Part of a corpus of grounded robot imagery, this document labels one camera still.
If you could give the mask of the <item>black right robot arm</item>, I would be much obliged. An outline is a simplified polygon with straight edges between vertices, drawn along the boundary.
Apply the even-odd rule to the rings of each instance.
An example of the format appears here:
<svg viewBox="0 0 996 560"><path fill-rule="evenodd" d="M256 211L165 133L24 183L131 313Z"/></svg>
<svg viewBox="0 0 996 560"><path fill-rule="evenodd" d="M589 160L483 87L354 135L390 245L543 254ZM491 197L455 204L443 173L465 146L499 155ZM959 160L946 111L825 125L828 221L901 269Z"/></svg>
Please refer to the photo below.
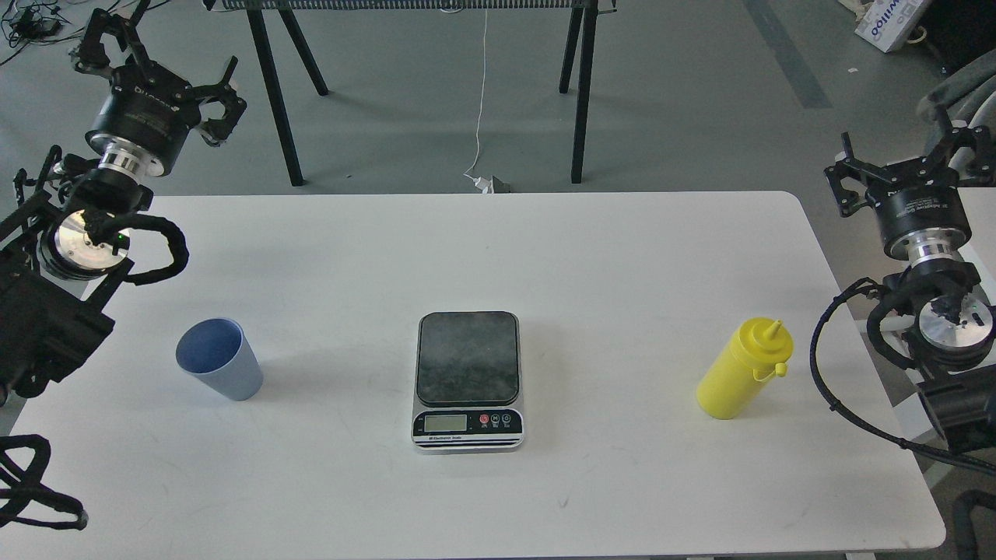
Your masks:
<svg viewBox="0 0 996 560"><path fill-rule="evenodd" d="M808 366L831 411L900 449L946 464L994 475L992 462L975 457L994 447L994 304L975 264L960 255L972 229L962 187L992 188L994 141L985 125L953 124L933 103L940 135L923 156L878 166L858 159L850 136L824 169L844 219L864 207L875 213L883 253L906 267L881 281L861 278L833 298L808 345ZM943 447L911 442L876 428L852 412L826 385L817 348L836 309L855 296L876 302L865 330L887 362L921 375L917 398Z"/></svg>

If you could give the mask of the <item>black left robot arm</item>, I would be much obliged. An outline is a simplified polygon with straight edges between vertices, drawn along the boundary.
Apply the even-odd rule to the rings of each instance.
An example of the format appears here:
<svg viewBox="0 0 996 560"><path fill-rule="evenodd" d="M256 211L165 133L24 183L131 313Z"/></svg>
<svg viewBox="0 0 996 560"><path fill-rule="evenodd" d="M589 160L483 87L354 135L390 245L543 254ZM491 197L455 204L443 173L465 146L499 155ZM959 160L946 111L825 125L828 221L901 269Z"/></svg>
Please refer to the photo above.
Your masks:
<svg viewBox="0 0 996 560"><path fill-rule="evenodd" d="M177 224L148 213L145 180L174 169L192 132L222 145L246 110L231 85L236 58L219 82L195 86L147 54L138 35L147 9L96 9L71 50L78 73L110 86L85 135L95 157L53 145L35 177L13 177L17 206L2 220L3 403L38 397L82 368L113 332L104 307L122 284L185 269L188 242Z"/></svg>

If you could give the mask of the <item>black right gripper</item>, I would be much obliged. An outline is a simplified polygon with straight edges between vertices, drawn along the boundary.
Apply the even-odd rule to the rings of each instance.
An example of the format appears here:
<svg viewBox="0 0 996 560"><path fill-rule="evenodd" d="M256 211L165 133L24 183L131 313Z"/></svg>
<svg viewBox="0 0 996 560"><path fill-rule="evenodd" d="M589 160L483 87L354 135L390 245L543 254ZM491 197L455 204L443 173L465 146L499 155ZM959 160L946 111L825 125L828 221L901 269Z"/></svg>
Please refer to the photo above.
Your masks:
<svg viewBox="0 0 996 560"><path fill-rule="evenodd" d="M854 155L849 132L840 135L842 152L824 169L837 213L846 219L861 207L871 206L879 224L883 253L892 259L908 258L906 241L921 233L937 233L953 249L971 239L958 188L994 187L994 142L985 125L956 125L945 107L931 109L939 138L921 157L918 177L887 184L886 171ZM844 188L845 180L857 181L864 194Z"/></svg>

